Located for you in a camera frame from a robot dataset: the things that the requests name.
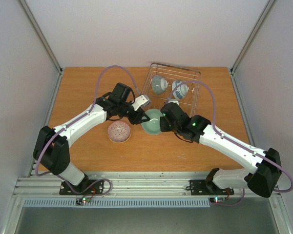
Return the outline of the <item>celadon green flower bowl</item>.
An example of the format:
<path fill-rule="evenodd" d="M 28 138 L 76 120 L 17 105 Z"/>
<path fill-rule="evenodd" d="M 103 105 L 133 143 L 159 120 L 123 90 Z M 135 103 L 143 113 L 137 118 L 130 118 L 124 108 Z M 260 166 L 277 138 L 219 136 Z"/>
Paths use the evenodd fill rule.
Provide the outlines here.
<path fill-rule="evenodd" d="M 149 109 L 145 112 L 145 114 L 150 118 L 150 120 L 141 124 L 143 130 L 149 135 L 160 134 L 160 117 L 163 116 L 161 111 L 159 109 Z"/>

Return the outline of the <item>grey patterned bowl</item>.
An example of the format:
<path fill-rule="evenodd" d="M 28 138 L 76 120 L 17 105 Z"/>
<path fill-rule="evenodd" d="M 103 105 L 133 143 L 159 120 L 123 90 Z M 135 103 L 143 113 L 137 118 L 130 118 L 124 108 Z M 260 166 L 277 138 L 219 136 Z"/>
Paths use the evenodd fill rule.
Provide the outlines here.
<path fill-rule="evenodd" d="M 154 75 L 151 80 L 152 90 L 156 95 L 163 94 L 168 88 L 168 81 L 160 75 Z"/>

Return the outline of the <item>blue floral white bowl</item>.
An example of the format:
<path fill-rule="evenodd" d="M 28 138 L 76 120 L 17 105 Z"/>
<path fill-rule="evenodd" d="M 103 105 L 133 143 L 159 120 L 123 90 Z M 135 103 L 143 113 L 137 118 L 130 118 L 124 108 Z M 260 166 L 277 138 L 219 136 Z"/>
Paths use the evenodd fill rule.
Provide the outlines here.
<path fill-rule="evenodd" d="M 178 86 L 180 83 L 182 83 L 181 80 L 175 80 L 171 86 L 172 90 L 174 90 L 176 86 Z M 188 93 L 188 86 L 186 84 L 182 84 L 173 92 L 173 96 L 177 100 L 182 100 L 183 98 L 186 97 L 187 93 Z"/>

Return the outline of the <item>chrome wire dish rack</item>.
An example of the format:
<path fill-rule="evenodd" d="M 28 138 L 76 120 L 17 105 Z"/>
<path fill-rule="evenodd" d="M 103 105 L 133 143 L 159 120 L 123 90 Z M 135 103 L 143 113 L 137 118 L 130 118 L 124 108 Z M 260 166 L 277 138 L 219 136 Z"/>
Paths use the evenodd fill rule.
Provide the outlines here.
<path fill-rule="evenodd" d="M 168 88 L 160 95 L 155 94 L 151 87 L 151 80 L 154 76 L 162 76 L 168 82 Z M 147 77 L 142 87 L 142 94 L 147 95 L 150 99 L 150 104 L 144 107 L 143 110 L 147 111 L 149 109 L 161 109 L 168 97 L 174 99 L 174 96 L 170 93 L 172 91 L 173 82 L 177 80 L 182 82 L 189 81 L 187 84 L 188 93 L 179 101 L 179 105 L 181 109 L 188 114 L 188 116 L 191 117 L 195 115 L 200 85 L 194 81 L 201 80 L 201 72 L 156 62 L 150 65 Z"/>

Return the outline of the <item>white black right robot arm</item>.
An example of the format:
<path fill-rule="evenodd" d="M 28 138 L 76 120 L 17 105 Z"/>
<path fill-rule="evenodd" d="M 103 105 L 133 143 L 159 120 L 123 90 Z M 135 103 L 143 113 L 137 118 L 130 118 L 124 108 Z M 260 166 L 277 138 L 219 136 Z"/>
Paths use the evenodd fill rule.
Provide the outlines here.
<path fill-rule="evenodd" d="M 166 104 L 161 113 L 162 132 L 174 132 L 187 142 L 209 146 L 243 166 L 239 170 L 212 169 L 203 185 L 209 195 L 228 188 L 248 188 L 261 197 L 271 196 L 282 174 L 277 150 L 265 151 L 248 145 L 227 135 L 202 116 L 189 117 L 173 102 Z"/>

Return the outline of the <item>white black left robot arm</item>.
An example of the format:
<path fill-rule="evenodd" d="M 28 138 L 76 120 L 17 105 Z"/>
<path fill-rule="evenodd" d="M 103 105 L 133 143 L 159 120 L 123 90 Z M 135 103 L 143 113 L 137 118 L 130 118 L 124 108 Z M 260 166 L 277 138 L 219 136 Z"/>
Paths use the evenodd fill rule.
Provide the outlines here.
<path fill-rule="evenodd" d="M 49 173 L 64 180 L 76 194 L 84 194 L 89 188 L 88 176 L 70 160 L 70 147 L 93 127 L 110 120 L 114 116 L 126 117 L 132 125 L 149 120 L 143 107 L 150 104 L 147 95 L 127 98 L 133 90 L 117 83 L 112 92 L 97 98 L 85 111 L 70 121 L 54 128 L 40 129 L 33 158 L 42 164 Z"/>

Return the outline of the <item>pink patterned bowl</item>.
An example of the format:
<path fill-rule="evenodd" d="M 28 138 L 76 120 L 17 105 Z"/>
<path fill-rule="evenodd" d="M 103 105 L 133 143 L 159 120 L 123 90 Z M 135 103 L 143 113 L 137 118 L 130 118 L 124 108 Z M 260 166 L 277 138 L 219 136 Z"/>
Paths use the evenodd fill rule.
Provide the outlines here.
<path fill-rule="evenodd" d="M 123 121 L 115 121 L 109 125 L 107 135 L 112 142 L 123 143 L 130 138 L 131 128 Z"/>

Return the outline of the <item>right green circuit board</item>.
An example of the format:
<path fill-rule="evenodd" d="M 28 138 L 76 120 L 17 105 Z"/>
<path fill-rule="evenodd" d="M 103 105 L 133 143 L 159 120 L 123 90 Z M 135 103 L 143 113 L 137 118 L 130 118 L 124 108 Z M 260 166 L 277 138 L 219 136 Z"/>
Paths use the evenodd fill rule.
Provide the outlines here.
<path fill-rule="evenodd" d="M 209 199 L 210 203 L 222 203 L 222 202 L 225 202 L 227 201 L 227 198 L 226 197 L 211 197 Z"/>

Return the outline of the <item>green circuit board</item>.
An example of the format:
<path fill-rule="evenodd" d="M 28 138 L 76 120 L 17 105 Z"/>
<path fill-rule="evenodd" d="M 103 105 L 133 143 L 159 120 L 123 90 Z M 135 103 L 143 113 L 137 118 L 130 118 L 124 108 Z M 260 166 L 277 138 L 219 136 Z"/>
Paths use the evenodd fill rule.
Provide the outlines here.
<path fill-rule="evenodd" d="M 83 197 L 83 198 L 77 198 L 76 199 L 76 205 L 85 205 L 87 203 L 90 203 L 92 198 L 90 197 Z"/>
<path fill-rule="evenodd" d="M 225 202 L 227 201 L 227 198 L 226 197 L 211 197 L 209 199 L 210 203 L 222 203 L 222 202 Z"/>

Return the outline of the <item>left green circuit board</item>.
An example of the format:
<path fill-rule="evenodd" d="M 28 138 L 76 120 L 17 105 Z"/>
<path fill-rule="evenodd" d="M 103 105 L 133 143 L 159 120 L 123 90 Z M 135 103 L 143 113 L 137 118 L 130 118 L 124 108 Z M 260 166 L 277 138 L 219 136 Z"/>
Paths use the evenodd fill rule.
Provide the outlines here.
<path fill-rule="evenodd" d="M 83 197 L 83 198 L 77 198 L 76 199 L 76 205 L 85 205 L 87 203 L 90 203 L 92 198 L 90 197 Z"/>

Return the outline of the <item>aluminium rail frame front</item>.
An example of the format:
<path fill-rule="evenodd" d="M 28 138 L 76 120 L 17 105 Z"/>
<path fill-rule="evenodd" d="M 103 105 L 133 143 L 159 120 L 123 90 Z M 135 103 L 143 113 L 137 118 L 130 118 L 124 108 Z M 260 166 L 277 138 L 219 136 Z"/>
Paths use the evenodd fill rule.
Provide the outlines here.
<path fill-rule="evenodd" d="M 192 179 L 205 179 L 208 172 L 87 172 L 90 179 L 106 178 L 113 187 L 106 197 L 190 197 L 185 190 Z M 61 180 L 54 175 L 20 177 L 13 197 L 59 197 Z"/>

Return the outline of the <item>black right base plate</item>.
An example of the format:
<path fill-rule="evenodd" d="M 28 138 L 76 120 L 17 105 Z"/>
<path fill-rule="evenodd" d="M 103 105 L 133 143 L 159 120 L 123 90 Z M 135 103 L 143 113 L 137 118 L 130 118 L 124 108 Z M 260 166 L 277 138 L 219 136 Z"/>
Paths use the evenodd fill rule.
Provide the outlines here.
<path fill-rule="evenodd" d="M 186 190 L 190 191 L 191 195 L 234 195 L 233 189 L 221 189 L 213 182 L 205 180 L 190 180 Z"/>

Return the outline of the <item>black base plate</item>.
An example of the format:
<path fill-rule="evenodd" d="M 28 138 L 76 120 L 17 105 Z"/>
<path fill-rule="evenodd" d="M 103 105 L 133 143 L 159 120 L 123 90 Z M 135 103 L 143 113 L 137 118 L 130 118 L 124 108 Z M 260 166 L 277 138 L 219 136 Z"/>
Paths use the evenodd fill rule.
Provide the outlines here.
<path fill-rule="evenodd" d="M 221 189 L 213 182 L 205 180 L 190 180 L 186 190 L 190 191 L 191 195 L 234 195 L 233 189 Z"/>
<path fill-rule="evenodd" d="M 60 185 L 59 195 L 101 195 L 103 193 L 104 181 L 88 179 L 79 185 L 73 185 L 63 181 Z"/>

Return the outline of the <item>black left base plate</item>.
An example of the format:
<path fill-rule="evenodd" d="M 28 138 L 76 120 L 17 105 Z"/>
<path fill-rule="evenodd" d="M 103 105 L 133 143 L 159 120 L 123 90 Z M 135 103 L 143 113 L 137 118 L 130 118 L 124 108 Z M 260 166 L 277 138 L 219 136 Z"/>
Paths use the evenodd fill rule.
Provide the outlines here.
<path fill-rule="evenodd" d="M 63 181 L 60 185 L 59 195 L 101 195 L 103 193 L 104 181 L 88 179 L 79 185 L 73 185 Z"/>

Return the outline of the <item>left aluminium corner post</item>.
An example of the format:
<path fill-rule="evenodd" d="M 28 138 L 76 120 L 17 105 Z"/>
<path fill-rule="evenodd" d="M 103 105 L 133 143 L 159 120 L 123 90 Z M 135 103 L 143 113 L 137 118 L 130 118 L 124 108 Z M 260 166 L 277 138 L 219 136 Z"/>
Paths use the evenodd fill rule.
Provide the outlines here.
<path fill-rule="evenodd" d="M 58 62 L 53 50 L 51 49 L 41 27 L 39 26 L 32 10 L 30 9 L 28 3 L 26 0 L 17 0 L 17 2 L 20 4 L 22 10 L 24 11 L 27 19 L 29 20 L 29 23 L 31 24 L 32 28 L 34 29 L 37 37 L 39 38 L 40 42 L 42 43 L 42 46 L 44 47 L 45 51 L 47 52 L 49 58 L 51 59 L 54 67 L 56 68 L 59 75 L 62 74 L 63 68 L 60 66 L 60 63 Z"/>

